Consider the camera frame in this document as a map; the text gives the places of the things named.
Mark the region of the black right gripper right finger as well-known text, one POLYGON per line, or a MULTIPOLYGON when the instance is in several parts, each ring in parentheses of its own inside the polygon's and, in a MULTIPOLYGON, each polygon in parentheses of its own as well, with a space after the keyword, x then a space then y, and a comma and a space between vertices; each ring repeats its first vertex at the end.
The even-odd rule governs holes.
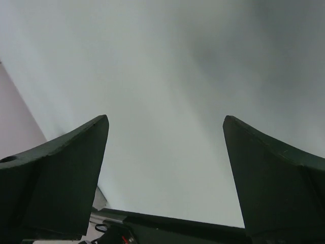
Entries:
POLYGON ((223 133, 248 236, 324 237, 324 158, 234 116, 223 133))

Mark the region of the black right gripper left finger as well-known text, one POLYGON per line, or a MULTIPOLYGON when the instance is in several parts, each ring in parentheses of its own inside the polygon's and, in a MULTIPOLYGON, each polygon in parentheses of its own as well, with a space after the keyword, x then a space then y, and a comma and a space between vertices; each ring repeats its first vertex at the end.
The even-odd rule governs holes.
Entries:
POLYGON ((1 160, 2 237, 80 237, 88 222, 109 131, 100 115, 1 160))

